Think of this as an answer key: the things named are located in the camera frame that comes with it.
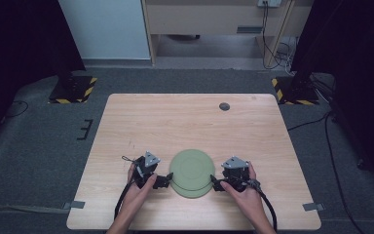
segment wall outlet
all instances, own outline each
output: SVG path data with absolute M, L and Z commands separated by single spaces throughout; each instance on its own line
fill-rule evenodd
M 257 6 L 265 7 L 265 2 L 267 2 L 268 6 L 272 8 L 277 8 L 281 5 L 281 0 L 259 0 Z

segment wall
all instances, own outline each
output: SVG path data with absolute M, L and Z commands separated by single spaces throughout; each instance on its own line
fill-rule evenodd
M 59 0 L 82 59 L 150 59 L 141 1 Z

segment person's left hand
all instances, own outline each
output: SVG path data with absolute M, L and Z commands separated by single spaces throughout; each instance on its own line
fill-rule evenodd
M 131 164 L 127 183 L 130 182 L 133 171 L 135 170 L 135 164 Z M 118 212 L 117 217 L 112 223 L 111 227 L 108 229 L 107 233 L 126 233 L 130 227 L 130 224 L 135 217 L 135 214 L 144 204 L 145 199 L 147 198 L 149 192 L 153 188 L 154 183 L 156 182 L 157 174 L 151 175 L 147 182 L 142 188 L 139 188 L 135 183 L 133 183 L 129 191 L 126 194 L 126 197 L 123 199 L 123 204 L 121 209 Z

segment cabinet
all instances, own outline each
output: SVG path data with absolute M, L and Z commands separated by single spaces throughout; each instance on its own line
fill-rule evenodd
M 282 0 L 269 8 L 265 37 L 275 53 L 282 36 L 298 36 L 313 0 Z M 265 9 L 255 0 L 142 0 L 150 55 L 155 56 L 160 35 L 254 34 L 261 38 Z M 273 57 L 265 57 L 267 64 Z

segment black and yellow hazard tape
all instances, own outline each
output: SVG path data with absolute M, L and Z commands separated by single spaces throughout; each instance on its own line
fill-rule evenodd
M 294 101 L 285 100 L 283 98 L 283 92 L 281 90 L 281 87 L 278 85 L 278 80 L 277 79 L 272 79 L 272 84 L 273 84 L 273 87 L 275 87 L 275 91 L 276 91 L 276 94 L 278 96 L 279 103 L 283 103 L 283 104 L 306 104 L 306 105 L 318 104 L 318 101 L 303 100 L 303 99 L 298 99 L 298 100 L 294 100 Z
M 91 79 L 90 83 L 88 84 L 87 88 L 85 89 L 85 92 L 79 98 L 60 97 L 60 98 L 50 99 L 48 103 L 68 104 L 68 103 L 87 102 L 88 98 L 90 97 L 90 94 L 93 92 L 96 80 L 97 80 L 97 78 L 94 78 L 94 77 Z

